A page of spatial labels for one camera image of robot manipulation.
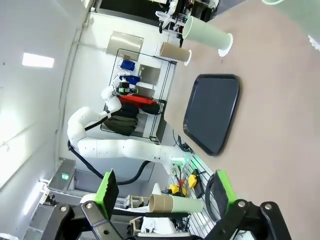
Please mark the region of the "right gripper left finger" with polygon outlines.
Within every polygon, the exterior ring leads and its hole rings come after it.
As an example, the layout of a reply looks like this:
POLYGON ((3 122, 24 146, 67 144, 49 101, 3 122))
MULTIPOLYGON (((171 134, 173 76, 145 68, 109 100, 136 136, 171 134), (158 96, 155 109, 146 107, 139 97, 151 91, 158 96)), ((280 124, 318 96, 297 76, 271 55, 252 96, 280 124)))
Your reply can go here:
POLYGON ((114 171, 107 172, 93 200, 77 206, 57 204, 49 217, 51 240, 78 240, 83 232, 92 232, 97 240, 119 240, 111 223, 119 188, 114 171))

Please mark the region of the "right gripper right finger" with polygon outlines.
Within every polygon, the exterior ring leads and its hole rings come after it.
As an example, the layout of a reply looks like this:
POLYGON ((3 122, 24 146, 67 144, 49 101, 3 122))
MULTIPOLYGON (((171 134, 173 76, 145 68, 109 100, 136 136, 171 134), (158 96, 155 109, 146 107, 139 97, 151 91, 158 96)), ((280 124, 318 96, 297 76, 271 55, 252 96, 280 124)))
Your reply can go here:
POLYGON ((254 240, 290 240, 289 229, 277 203, 265 201, 259 206, 251 201, 237 198, 227 173, 216 170, 208 180, 207 195, 213 195, 220 219, 211 210, 207 200, 207 211, 215 221, 207 234, 208 240, 231 240, 240 231, 249 232, 254 240))

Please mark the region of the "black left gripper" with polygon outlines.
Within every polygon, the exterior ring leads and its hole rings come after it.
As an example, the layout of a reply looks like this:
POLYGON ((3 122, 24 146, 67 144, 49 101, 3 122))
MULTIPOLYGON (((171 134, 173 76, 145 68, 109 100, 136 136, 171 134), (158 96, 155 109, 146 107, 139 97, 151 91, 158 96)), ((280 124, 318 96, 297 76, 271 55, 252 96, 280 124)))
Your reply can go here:
POLYGON ((139 89, 136 87, 130 87, 130 83, 127 81, 121 81, 118 86, 116 87, 116 92, 119 95, 128 95, 130 93, 132 94, 138 94, 139 89))

